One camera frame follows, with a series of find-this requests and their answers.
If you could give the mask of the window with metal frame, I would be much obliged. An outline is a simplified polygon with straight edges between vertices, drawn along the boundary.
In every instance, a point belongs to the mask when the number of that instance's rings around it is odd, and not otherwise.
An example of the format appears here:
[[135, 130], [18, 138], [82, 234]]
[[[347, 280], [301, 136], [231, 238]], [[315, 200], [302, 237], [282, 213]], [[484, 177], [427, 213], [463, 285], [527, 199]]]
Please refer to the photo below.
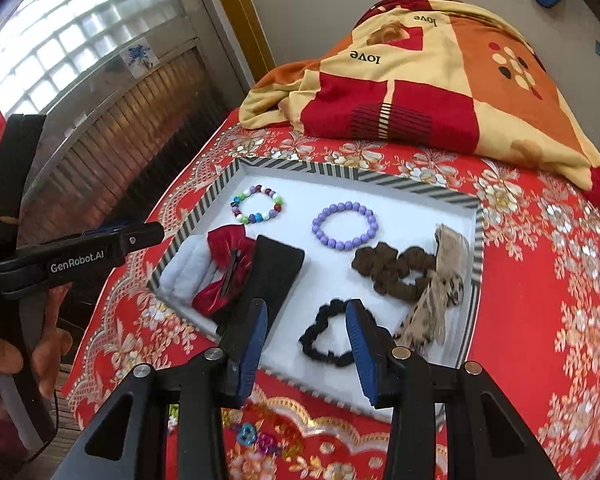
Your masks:
[[0, 110], [45, 116], [22, 238], [145, 218], [244, 93], [211, 0], [10, 0]]

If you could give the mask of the white fluffy headband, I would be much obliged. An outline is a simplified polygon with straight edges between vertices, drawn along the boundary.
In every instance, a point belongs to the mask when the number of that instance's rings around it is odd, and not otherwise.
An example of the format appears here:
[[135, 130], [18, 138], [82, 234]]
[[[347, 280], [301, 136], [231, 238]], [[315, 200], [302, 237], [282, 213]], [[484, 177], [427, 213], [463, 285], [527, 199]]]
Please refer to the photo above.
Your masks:
[[198, 292], [211, 283], [217, 268], [207, 239], [202, 235], [191, 235], [162, 271], [159, 297], [169, 304], [190, 307]]

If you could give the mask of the red floral bed cover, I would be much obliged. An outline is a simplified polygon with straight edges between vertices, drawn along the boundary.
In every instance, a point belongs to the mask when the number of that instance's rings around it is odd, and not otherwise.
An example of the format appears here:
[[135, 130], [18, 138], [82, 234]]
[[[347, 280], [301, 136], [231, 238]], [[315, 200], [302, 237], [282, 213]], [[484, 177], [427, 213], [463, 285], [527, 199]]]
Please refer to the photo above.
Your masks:
[[[251, 131], [230, 116], [152, 212], [175, 233], [234, 157], [329, 162], [478, 196], [484, 268], [469, 349], [565, 479], [600, 479], [600, 210], [562, 178], [400, 144]], [[378, 479], [388, 427], [263, 374], [223, 416], [235, 479]]]

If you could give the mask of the striped tray with white lining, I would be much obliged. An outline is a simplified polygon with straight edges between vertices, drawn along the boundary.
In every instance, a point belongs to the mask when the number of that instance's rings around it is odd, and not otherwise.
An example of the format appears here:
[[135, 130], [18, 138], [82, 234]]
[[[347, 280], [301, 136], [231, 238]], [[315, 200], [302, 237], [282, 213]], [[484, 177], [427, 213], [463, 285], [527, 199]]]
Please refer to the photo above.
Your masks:
[[282, 196], [283, 210], [272, 220], [250, 224], [259, 235], [302, 249], [304, 263], [268, 333], [261, 370], [288, 384], [348, 410], [388, 422], [388, 408], [376, 410], [364, 396], [355, 367], [348, 372], [304, 370], [298, 363], [298, 337], [317, 308], [334, 298], [358, 299], [376, 322], [390, 332], [410, 312], [403, 301], [380, 296], [373, 283], [351, 268], [356, 248], [384, 242], [403, 252], [420, 246], [437, 250], [434, 233], [448, 226], [469, 245], [464, 301], [446, 311], [444, 344], [428, 344], [425, 358], [458, 367], [467, 356], [478, 312], [483, 268], [483, 214], [480, 200], [443, 186], [326, 162], [274, 158], [238, 158], [208, 186], [189, 211], [152, 271], [148, 287], [178, 315], [210, 338], [216, 323], [192, 306], [169, 304], [159, 297], [159, 278], [178, 248], [191, 235], [235, 223], [230, 201], [261, 185]]

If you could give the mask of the brown scrunchie with leopard ribbon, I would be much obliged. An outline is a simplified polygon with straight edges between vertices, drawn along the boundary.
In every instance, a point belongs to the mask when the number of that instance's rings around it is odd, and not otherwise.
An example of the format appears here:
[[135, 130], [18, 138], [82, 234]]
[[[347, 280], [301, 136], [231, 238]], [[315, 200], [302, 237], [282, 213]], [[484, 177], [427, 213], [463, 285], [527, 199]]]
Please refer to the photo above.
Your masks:
[[361, 247], [351, 268], [373, 282], [374, 291], [406, 302], [411, 311], [393, 332], [400, 346], [418, 353], [444, 344], [446, 311], [464, 301], [469, 270], [468, 240], [442, 224], [434, 233], [437, 251], [411, 246], [403, 252], [384, 242]]

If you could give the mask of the black wide headband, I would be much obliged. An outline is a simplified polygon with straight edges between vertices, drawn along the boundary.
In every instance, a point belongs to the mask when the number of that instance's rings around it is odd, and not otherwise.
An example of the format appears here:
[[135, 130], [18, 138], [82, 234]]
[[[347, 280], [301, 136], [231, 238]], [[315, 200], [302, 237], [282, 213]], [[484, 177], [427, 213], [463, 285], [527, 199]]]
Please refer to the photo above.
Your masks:
[[254, 242], [245, 284], [226, 307], [212, 316], [215, 333], [222, 336], [230, 324], [241, 321], [253, 299], [262, 299], [268, 307], [266, 332], [269, 333], [298, 278], [305, 255], [300, 248], [259, 235]]

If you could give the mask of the red yellow love blanket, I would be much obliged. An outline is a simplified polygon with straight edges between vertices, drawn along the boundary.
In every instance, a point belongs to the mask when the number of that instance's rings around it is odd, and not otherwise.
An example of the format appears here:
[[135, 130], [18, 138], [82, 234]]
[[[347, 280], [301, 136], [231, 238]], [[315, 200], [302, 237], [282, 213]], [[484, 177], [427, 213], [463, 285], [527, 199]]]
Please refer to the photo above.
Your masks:
[[458, 0], [382, 0], [314, 60], [278, 66], [239, 109], [246, 129], [426, 145], [559, 174], [600, 208], [600, 152], [532, 47]]

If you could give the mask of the black scrunchie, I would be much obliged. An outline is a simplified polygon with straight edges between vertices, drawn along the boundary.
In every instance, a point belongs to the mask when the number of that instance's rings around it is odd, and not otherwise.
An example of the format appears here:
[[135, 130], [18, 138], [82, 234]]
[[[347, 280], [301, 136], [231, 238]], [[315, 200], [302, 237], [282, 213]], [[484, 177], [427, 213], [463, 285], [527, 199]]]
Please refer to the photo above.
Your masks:
[[298, 363], [304, 370], [348, 372], [354, 356], [346, 327], [347, 306], [353, 299], [334, 298], [321, 304], [298, 337]]

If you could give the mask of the red velvet bow hair clip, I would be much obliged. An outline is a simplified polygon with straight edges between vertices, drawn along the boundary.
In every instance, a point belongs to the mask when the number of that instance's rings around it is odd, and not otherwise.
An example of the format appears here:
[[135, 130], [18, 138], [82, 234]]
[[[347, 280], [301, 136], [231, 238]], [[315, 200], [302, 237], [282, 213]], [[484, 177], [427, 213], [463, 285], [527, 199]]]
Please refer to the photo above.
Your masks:
[[205, 318], [219, 322], [245, 287], [256, 241], [246, 234], [243, 224], [234, 224], [210, 231], [207, 242], [220, 277], [196, 293], [192, 307]]

